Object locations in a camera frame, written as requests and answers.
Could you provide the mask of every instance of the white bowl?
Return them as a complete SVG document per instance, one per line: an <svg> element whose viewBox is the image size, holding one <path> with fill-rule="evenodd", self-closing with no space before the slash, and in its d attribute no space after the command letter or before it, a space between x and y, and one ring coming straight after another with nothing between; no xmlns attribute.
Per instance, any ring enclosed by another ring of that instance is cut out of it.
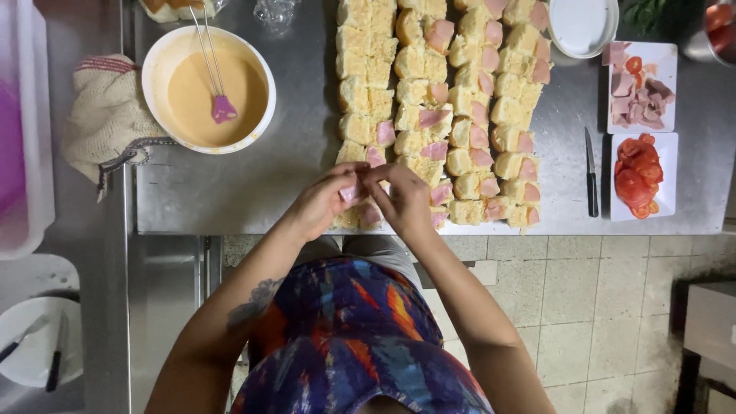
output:
<svg viewBox="0 0 736 414"><path fill-rule="evenodd" d="M549 15L552 41L575 59L600 55L616 38L617 0L550 0Z"/></svg>
<svg viewBox="0 0 736 414"><path fill-rule="evenodd" d="M209 50L210 45L208 43L207 35L204 33L204 27L202 27L202 31L202 38L205 40L205 45ZM146 99L146 104L148 105L151 114L153 114L153 117L176 142L189 149L203 152L205 154L228 154L229 152L242 150L243 148L251 145L266 130L266 127L269 126L276 108L276 84L274 83L271 69L263 59L263 56L261 56L261 54L250 45L250 43L227 30L210 27L210 32L212 33L213 38L229 38L234 41L233 44L236 46L242 45L242 51L255 56L256 59L254 62L258 62L258 64L254 66L254 69L261 77L263 83L266 84L268 102L261 120L255 126L253 131L244 136L240 141L222 147L203 147L187 142L183 138L185 134L181 130L180 126L174 121L174 117L171 115L171 108L169 107L169 80L171 79L176 67L179 66L184 59L192 56L194 53L202 53L202 46L199 43L199 36L197 35L197 28L195 26L181 27L167 33L149 50L141 73L143 93ZM214 73L214 64L212 64L212 70L215 79L217 79L217 74Z"/></svg>

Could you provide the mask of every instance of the knife blade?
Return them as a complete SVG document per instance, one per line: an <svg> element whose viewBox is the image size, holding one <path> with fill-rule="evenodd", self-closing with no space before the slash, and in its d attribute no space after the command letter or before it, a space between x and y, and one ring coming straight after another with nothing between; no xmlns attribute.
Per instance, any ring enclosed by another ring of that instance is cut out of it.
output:
<svg viewBox="0 0 736 414"><path fill-rule="evenodd" d="M23 342L23 340L28 337L28 335L38 332L48 322L49 322L49 317L46 315L41 315L37 317L36 320L34 320L33 323L31 323L30 325L28 325L28 328L26 328L26 330L23 331L23 333L17 337L18 338L17 340L12 341L5 348L3 348L2 351L0 351L0 362L5 361L5 358L8 358L13 353L13 351L16 350L17 347L19 347L19 345Z"/></svg>
<svg viewBox="0 0 736 414"><path fill-rule="evenodd" d="M46 380L46 392L50 393L56 390L59 385L59 375L61 370L61 356L66 345L66 336L69 330L69 319L64 311L61 311L59 317L59 333L56 336L56 349L51 360L51 368L49 369L49 378Z"/></svg>
<svg viewBox="0 0 736 414"><path fill-rule="evenodd" d="M595 159L593 158L593 145L590 142L590 132L588 127L585 128L585 147L587 149L588 158L588 215L591 217L598 216L598 186L595 183Z"/></svg>

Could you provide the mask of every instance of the person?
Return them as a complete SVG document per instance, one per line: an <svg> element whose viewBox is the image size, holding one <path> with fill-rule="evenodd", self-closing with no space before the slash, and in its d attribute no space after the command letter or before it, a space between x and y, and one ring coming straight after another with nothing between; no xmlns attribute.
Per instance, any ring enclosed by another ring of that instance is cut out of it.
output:
<svg viewBox="0 0 736 414"><path fill-rule="evenodd" d="M322 236L358 202L339 191L359 183L437 288L470 372L442 349L417 273L390 236L346 236L342 252ZM444 244L429 204L428 186L404 166L335 166L194 313L146 413L223 413L246 344L250 372L231 413L554 413L519 334Z"/></svg>

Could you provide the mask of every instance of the plastic bag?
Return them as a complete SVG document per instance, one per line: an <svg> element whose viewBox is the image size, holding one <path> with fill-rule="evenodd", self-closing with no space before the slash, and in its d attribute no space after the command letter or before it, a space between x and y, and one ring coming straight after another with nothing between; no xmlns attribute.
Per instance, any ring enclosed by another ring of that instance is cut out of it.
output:
<svg viewBox="0 0 736 414"><path fill-rule="evenodd" d="M294 20L294 11L302 0L257 0L253 15L271 32L282 35Z"/></svg>
<svg viewBox="0 0 736 414"><path fill-rule="evenodd" d="M169 4L169 0L166 0L163 4L158 4L159 1L156 0L138 1L141 3L141 6L143 6L143 9L146 10L146 14L158 23L192 19L188 5L174 9ZM225 7L228 2L229 0L190 0L189 4L191 4L192 9L194 9L194 15L197 18L202 18L205 16L205 11L207 12L207 17L214 17L215 14Z"/></svg>

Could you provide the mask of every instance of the stainless steel table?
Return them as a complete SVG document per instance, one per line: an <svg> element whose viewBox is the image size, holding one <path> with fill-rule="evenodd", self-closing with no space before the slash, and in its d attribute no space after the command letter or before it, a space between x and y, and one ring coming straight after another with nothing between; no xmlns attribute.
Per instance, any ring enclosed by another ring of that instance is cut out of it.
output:
<svg viewBox="0 0 736 414"><path fill-rule="evenodd" d="M262 234L299 190L333 165L340 140L335 63L336 0L303 1L291 29L275 38L252 15L252 2L233 1L213 25L252 43L265 57L278 90L273 122L256 143L229 155L181 146L156 148L138 167L137 226L143 234ZM136 58L171 27L138 13ZM679 160L672 217L611 222L607 216L610 138L604 139L605 71L600 59L556 59L552 83L534 111L542 159L542 222L530 234L713 234L723 224L736 152L736 76L727 68L680 58L677 85ZM592 131L603 214L587 215L583 125ZM449 225L444 234L515 234L503 223Z"/></svg>

